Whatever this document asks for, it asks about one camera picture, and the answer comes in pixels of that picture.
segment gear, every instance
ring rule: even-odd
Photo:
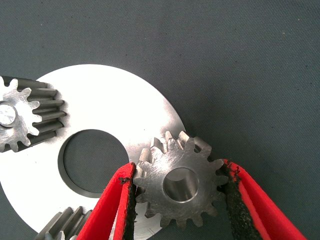
[[[0,153],[14,152],[56,136],[63,100],[44,82],[0,76]]]
[[[58,212],[34,240],[76,240],[92,210],[84,214],[82,206],[75,211],[68,207]]]
[[[187,219],[198,227],[203,225],[203,212],[216,216],[212,202],[223,199],[217,187],[228,182],[227,176],[216,175],[224,164],[222,159],[208,161],[211,146],[202,139],[181,132],[178,139],[165,133],[165,143],[154,138],[151,148],[143,149],[133,180],[140,194],[138,203],[147,204],[145,216],[161,214],[160,226],[172,219],[185,228]]]

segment silver metal disc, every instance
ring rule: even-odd
[[[138,163],[151,139],[164,139],[165,132],[177,136],[184,125],[171,104],[140,77],[104,65],[75,65],[48,73],[38,81],[59,89],[57,99],[67,113],[57,137],[20,152],[0,156],[0,181],[18,215],[35,231],[67,207],[93,209],[98,198],[71,190],[58,170],[58,154],[73,134],[87,129],[116,137],[130,161]],[[151,237],[160,228],[160,216],[146,218],[146,204],[137,204],[134,239]]]

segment machined metal surface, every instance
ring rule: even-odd
[[[82,206],[75,211],[68,207],[54,215],[34,240],[76,240],[91,212],[84,213]]]
[[[47,84],[25,78],[0,76],[0,153],[18,152],[55,137],[63,127],[58,118],[63,100]]]
[[[90,192],[85,196],[71,190],[64,182],[67,179],[60,175],[58,158],[63,158],[63,151],[61,155],[59,152],[72,135],[87,129],[105,131],[122,143],[130,161],[137,164],[142,149],[150,147],[153,137],[164,141],[166,131],[178,135],[185,130],[175,109],[159,91],[140,77],[115,67],[69,66],[37,81],[59,89],[55,98],[65,100],[60,108],[67,113],[61,119],[64,128],[56,131],[54,140],[17,153],[5,152],[0,159],[5,195],[17,214],[37,232],[57,212],[78,206],[87,211],[98,201],[95,195],[88,197]],[[146,203],[136,206],[136,240],[148,239],[161,229],[159,216],[144,216],[146,208]]]
[[[203,212],[216,216],[213,201],[223,198],[217,187],[228,182],[227,176],[216,175],[222,159],[208,161],[211,146],[202,139],[181,132],[177,139],[167,131],[165,142],[154,138],[151,148],[142,151],[133,179],[141,192],[138,203],[147,203],[145,216],[161,215],[160,226],[175,220],[185,228],[187,219],[203,225]]]

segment metal gear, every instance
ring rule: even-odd
[[[58,212],[34,240],[76,240],[92,210],[84,214],[82,206],[75,211],[68,207]]]
[[[212,202],[224,197],[217,187],[226,184],[228,177],[216,175],[224,162],[209,162],[211,149],[202,139],[191,138],[184,131],[178,139],[167,131],[164,143],[154,138],[151,148],[143,149],[133,182],[142,192],[136,201],[148,202],[147,218],[159,213],[162,228],[175,219],[184,229],[187,219],[202,226],[203,212],[217,215]]]
[[[47,83],[0,76],[0,153],[34,146],[56,136],[63,127],[57,119],[63,100],[54,100],[57,90]]]

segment disc center hole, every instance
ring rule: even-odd
[[[180,167],[169,172],[163,181],[164,192],[177,202],[191,200],[198,191],[196,174],[188,168]]]
[[[105,131],[87,129],[62,145],[58,169],[73,191],[99,198],[117,169],[128,162],[127,151],[117,138]]]

